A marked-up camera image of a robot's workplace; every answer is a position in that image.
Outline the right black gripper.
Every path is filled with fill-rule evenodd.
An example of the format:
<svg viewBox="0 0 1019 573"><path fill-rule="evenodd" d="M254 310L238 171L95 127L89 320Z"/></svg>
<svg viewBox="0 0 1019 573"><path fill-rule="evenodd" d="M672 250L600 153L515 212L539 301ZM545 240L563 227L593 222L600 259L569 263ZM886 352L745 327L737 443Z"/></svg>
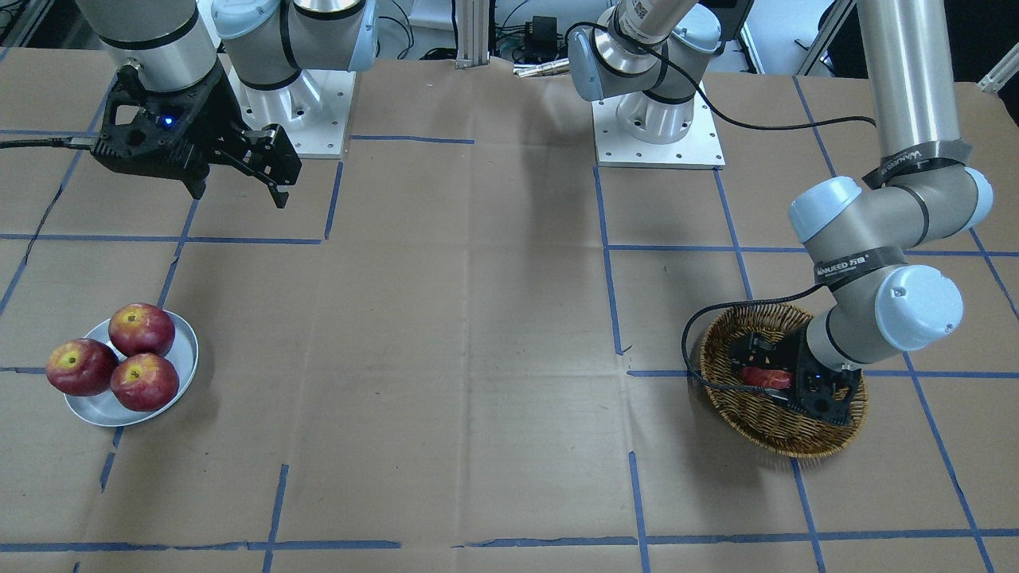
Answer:
<svg viewBox="0 0 1019 573"><path fill-rule="evenodd" d="M105 101L92 158L113 173L175 179L200 200L210 166L230 166L265 184L277 209L287 207L302 163L278 123L251 128L222 63L192 87L171 93L144 88L141 68L127 63Z"/></svg>

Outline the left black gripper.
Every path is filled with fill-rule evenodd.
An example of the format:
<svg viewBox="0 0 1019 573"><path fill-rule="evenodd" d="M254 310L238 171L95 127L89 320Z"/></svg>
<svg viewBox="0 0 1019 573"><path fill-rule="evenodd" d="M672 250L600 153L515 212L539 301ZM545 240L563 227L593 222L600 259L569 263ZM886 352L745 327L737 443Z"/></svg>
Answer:
<svg viewBox="0 0 1019 573"><path fill-rule="evenodd" d="M836 371L820 363L808 347L805 329L793 329L775 342L757 331L746 333L729 346L728 363L741 382L744 366L792 373L790 388L750 387L769 396L779 406L827 424L851 424L854 420L851 405L861 384L861 372Z"/></svg>

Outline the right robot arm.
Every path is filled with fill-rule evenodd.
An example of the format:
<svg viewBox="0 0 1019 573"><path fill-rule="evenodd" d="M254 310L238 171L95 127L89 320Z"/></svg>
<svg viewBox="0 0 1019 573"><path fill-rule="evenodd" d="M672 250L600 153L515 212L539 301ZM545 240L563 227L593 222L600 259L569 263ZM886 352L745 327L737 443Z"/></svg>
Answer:
<svg viewBox="0 0 1019 573"><path fill-rule="evenodd" d="M375 59L374 1L81 1L116 64L88 152L113 173L174 179L193 199L211 166L266 186L283 208L302 163L291 132L323 119L312 70Z"/></svg>

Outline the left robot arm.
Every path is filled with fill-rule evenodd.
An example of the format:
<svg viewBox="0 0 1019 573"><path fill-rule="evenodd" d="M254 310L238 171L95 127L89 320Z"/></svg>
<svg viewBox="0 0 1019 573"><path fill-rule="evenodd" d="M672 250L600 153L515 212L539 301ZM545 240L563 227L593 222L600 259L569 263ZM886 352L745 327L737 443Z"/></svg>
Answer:
<svg viewBox="0 0 1019 573"><path fill-rule="evenodd" d="M847 427L861 368L895 354L923 349L953 333L963 318L956 284L931 266L907 264L905 251L968 231L989 214L990 183L968 167L971 145L958 127L956 95L943 1L857 1L857 14L876 120L832 119L801 126L753 126L796 131L841 121L869 121L880 140L881 160L863 177L812 186L787 210L794 232L813 261L814 284L785 298L721 303L695 313L681 341L690 368L687 333L710 310L786 303L827 289L836 305L795 327L782 340L741 335L728 346L727 372L734 382L705 378L702 387L764 396L783 409ZM645 96L663 105L692 103L699 90L694 52L717 39L709 13L691 32L680 22L697 1L619 1L600 21L568 29L572 82L587 101ZM781 388L745 384L744 373L787 376Z"/></svg>

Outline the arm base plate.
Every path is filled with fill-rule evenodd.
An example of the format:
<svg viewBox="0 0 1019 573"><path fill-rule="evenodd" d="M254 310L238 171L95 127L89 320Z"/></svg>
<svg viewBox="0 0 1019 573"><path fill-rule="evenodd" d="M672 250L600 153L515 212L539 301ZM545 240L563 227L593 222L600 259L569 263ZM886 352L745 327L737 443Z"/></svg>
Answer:
<svg viewBox="0 0 1019 573"><path fill-rule="evenodd" d="M342 158L357 73L303 70L290 86L272 91L245 86L233 70L228 79L248 126L279 124L302 159Z"/></svg>
<svg viewBox="0 0 1019 573"><path fill-rule="evenodd" d="M643 93L591 105L600 166L713 170L725 167L716 124L702 95L671 105Z"/></svg>

